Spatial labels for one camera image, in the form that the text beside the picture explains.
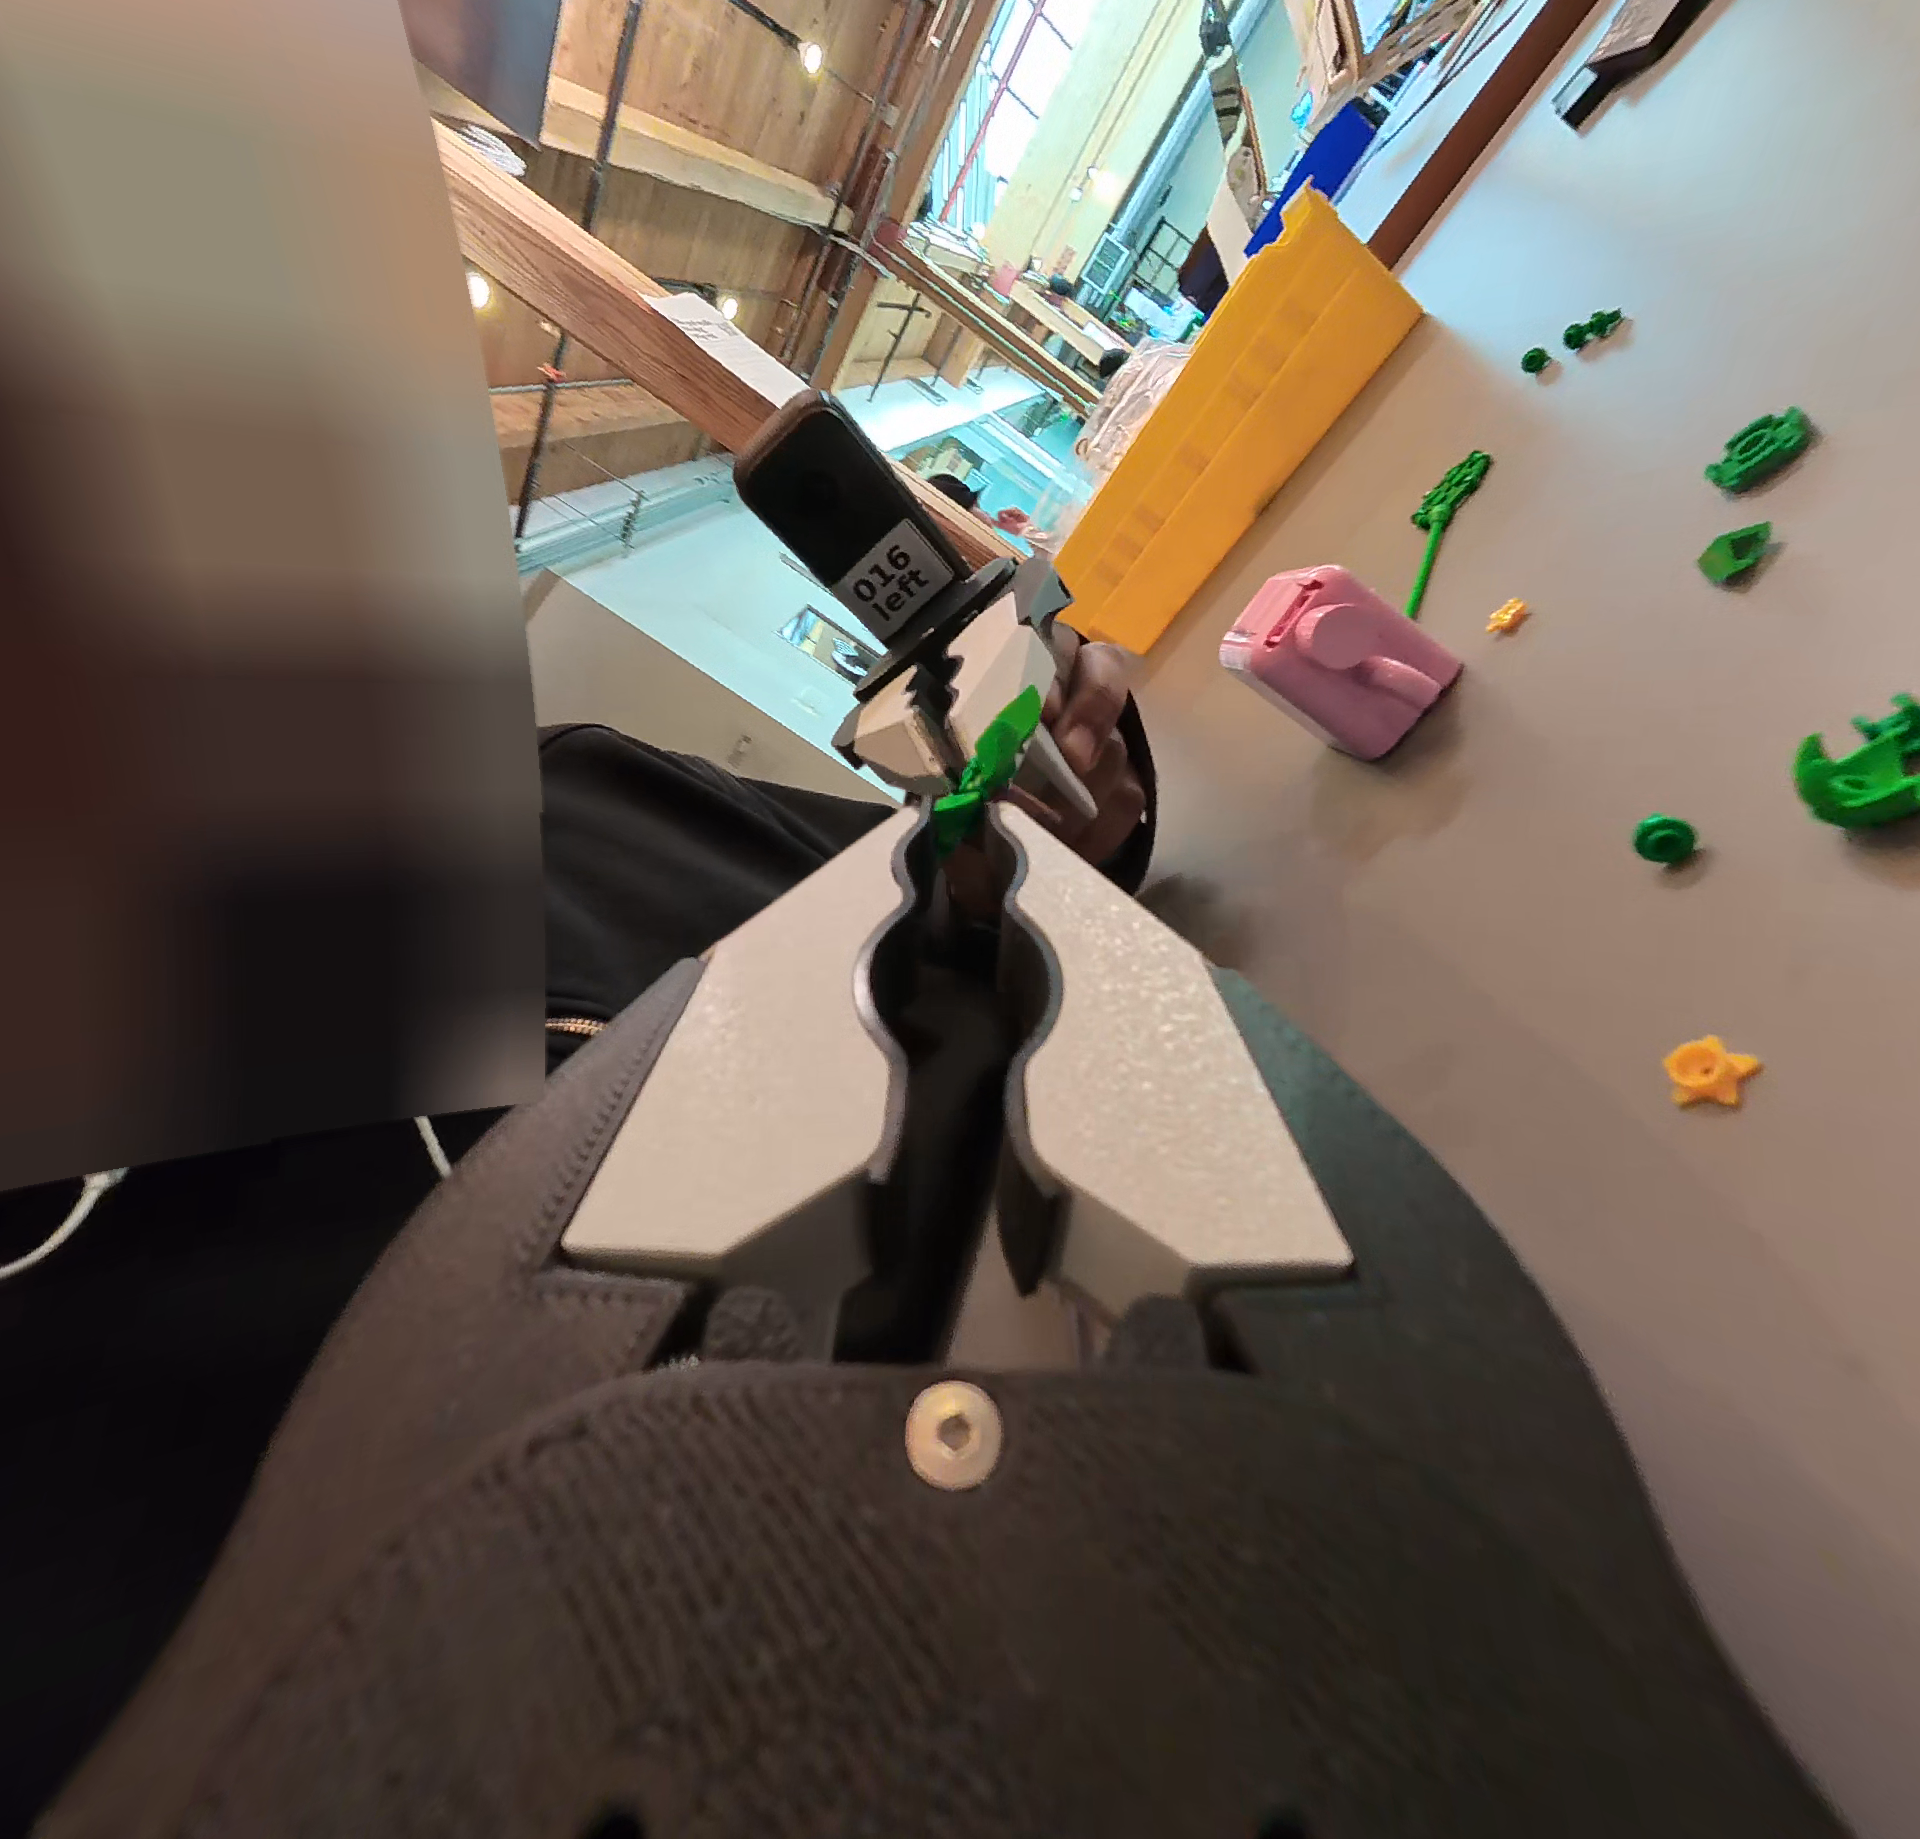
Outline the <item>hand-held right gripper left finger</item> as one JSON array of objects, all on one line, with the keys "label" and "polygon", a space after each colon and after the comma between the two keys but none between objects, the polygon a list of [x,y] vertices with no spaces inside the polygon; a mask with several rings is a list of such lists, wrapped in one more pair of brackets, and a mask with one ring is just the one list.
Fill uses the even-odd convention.
[{"label": "hand-held right gripper left finger", "polygon": [[904,1136],[874,969],[910,926],[926,824],[894,811],[706,950],[559,1238],[571,1263],[754,1285],[832,1346]]}]

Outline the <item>person's black jacket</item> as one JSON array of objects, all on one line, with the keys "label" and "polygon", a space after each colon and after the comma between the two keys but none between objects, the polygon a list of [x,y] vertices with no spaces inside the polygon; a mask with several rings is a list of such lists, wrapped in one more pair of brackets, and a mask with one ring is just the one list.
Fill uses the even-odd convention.
[{"label": "person's black jacket", "polygon": [[[884,818],[584,724],[542,735],[542,785],[546,1068]],[[416,1121],[159,1163],[3,1279],[6,1836],[171,1638],[301,1376],[441,1179]]]}]

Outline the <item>wooden post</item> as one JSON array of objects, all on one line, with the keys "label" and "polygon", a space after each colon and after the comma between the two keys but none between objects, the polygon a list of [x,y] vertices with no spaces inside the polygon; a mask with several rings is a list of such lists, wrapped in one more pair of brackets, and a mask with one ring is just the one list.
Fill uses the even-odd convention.
[{"label": "wooden post", "polygon": [[[460,255],[736,460],[783,408],[775,411],[661,320],[649,305],[661,289],[633,262],[499,171],[449,127],[433,123],[430,132]],[[994,558],[1030,558],[924,479],[899,475],[973,567]]]}]

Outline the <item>green round plate brick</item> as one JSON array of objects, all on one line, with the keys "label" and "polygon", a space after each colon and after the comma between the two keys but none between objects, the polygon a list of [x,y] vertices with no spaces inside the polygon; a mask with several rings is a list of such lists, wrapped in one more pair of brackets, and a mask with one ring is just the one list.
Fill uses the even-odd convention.
[{"label": "green round plate brick", "polygon": [[1702,479],[1722,496],[1743,498],[1779,479],[1810,445],[1814,421],[1805,411],[1759,415],[1725,441],[1716,460],[1702,470]]}]

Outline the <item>green flat stem piece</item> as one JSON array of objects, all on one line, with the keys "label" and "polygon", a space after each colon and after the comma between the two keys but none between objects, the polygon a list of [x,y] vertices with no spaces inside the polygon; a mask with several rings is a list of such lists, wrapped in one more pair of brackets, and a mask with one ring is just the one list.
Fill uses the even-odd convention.
[{"label": "green flat stem piece", "polygon": [[1415,508],[1411,524],[1424,536],[1424,546],[1421,563],[1415,573],[1415,583],[1408,587],[1404,606],[1408,621],[1420,621],[1441,543],[1456,511],[1479,492],[1490,471],[1491,456],[1484,451],[1473,451],[1468,459],[1449,466],[1449,471],[1421,496],[1421,503]]}]

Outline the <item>paper sign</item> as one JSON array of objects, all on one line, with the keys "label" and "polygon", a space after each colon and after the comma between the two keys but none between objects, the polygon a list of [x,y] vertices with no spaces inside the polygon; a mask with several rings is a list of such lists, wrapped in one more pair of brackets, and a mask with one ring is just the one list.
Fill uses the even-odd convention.
[{"label": "paper sign", "polygon": [[650,296],[649,305],[775,411],[809,393],[800,376],[754,346],[726,310],[696,292]]}]

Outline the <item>small black flat device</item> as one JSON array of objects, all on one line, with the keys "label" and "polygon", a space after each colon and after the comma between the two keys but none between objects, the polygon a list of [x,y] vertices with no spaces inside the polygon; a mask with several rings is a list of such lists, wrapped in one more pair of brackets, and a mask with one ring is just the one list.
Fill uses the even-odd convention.
[{"label": "small black flat device", "polygon": [[1712,0],[1623,0],[1593,52],[1556,92],[1556,118],[1570,132],[1587,127],[1619,85],[1668,57],[1705,2]]}]

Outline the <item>clear plastic bags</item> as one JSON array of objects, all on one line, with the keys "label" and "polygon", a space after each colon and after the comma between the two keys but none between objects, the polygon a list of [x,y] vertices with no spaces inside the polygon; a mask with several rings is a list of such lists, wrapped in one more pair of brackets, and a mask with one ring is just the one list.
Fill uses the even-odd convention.
[{"label": "clear plastic bags", "polygon": [[1147,341],[1101,363],[1103,388],[1097,404],[1073,440],[1073,460],[1088,492],[1097,492],[1115,475],[1123,456],[1144,435],[1147,421],[1183,376],[1191,350],[1194,341]]}]

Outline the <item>person's left hand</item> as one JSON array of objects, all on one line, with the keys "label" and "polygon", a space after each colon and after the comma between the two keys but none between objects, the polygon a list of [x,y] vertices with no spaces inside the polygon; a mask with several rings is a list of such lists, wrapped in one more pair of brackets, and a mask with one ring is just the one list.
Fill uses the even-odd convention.
[{"label": "person's left hand", "polygon": [[1091,819],[1054,811],[1048,828],[1115,886],[1133,894],[1149,875],[1157,844],[1157,768],[1127,653],[1058,626],[1061,680],[1044,704],[1044,729],[1068,772],[1096,803]]}]

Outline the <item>pink brick watering can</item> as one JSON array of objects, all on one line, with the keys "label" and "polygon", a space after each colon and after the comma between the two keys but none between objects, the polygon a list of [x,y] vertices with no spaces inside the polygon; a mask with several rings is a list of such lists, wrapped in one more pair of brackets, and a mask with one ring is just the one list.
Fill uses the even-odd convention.
[{"label": "pink brick watering can", "polygon": [[1341,566],[1262,583],[1219,644],[1219,665],[1361,763],[1394,752],[1465,668]]}]

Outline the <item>yellow plastic bin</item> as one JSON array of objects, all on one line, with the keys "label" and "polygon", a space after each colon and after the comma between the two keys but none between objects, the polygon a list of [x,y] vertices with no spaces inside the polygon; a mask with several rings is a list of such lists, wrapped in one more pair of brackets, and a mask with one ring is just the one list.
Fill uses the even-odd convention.
[{"label": "yellow plastic bin", "polygon": [[1076,632],[1151,650],[1420,320],[1303,186],[1068,530],[1054,566]]}]

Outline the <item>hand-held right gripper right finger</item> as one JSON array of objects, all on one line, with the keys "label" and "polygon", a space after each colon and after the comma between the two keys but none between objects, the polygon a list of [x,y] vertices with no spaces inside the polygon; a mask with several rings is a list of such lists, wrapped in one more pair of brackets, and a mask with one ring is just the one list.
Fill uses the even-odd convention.
[{"label": "hand-held right gripper right finger", "polygon": [[1341,1283],[1354,1254],[1210,961],[994,810],[1013,1044],[975,1346],[1097,1346],[1144,1298]]}]

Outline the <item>green clawed plant brick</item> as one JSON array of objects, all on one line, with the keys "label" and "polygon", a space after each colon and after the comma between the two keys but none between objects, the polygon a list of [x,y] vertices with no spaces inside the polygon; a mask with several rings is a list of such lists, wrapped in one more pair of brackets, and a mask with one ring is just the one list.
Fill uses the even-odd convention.
[{"label": "green clawed plant brick", "polygon": [[1847,832],[1879,830],[1918,818],[1918,698],[1894,697],[1879,721],[1858,719],[1860,744],[1831,756],[1819,735],[1791,760],[1803,810]]}]

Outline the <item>green web plant assembly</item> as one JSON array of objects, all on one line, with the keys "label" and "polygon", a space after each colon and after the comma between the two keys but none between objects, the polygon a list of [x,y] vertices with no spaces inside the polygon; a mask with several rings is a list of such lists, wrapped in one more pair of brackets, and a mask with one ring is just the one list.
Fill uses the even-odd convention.
[{"label": "green web plant assembly", "polygon": [[991,799],[979,832],[942,864],[954,911],[973,922],[999,913],[997,868],[987,852],[987,824],[997,802],[1013,788],[1022,756],[1042,727],[1042,692],[1025,688],[983,732],[957,791],[983,791]]}]

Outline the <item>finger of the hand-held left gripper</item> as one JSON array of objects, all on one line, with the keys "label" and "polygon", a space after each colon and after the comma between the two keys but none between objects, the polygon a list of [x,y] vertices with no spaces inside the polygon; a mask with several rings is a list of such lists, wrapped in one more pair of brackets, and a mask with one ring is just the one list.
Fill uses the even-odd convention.
[{"label": "finger of the hand-held left gripper", "polygon": [[855,772],[898,792],[950,792],[966,765],[950,697],[935,680],[888,680],[855,701],[831,744]]},{"label": "finger of the hand-held left gripper", "polygon": [[1050,645],[1013,609],[987,609],[937,660],[939,760],[973,760],[1013,704],[1050,693]]}]

